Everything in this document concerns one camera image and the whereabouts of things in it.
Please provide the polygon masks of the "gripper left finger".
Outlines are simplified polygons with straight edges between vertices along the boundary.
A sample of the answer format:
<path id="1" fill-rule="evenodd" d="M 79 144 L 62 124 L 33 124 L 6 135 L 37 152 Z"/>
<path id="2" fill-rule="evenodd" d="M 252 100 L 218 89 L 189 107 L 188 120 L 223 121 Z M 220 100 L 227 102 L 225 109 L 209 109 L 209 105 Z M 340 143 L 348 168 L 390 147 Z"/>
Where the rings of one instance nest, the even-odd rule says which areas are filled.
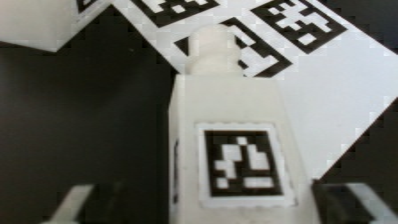
<path id="1" fill-rule="evenodd" d="M 38 224 L 115 224 L 117 187 L 113 184 L 74 185 L 53 215 Z"/>

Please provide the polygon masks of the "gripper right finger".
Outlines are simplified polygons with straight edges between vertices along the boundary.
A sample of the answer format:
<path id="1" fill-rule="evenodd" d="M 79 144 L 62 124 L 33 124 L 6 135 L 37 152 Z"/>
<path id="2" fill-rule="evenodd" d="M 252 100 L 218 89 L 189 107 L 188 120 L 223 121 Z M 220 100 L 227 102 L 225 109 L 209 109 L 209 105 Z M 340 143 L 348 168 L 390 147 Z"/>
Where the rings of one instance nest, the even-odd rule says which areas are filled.
<path id="1" fill-rule="evenodd" d="M 314 182 L 310 190 L 321 224 L 398 224 L 398 214 L 364 183 Z"/>

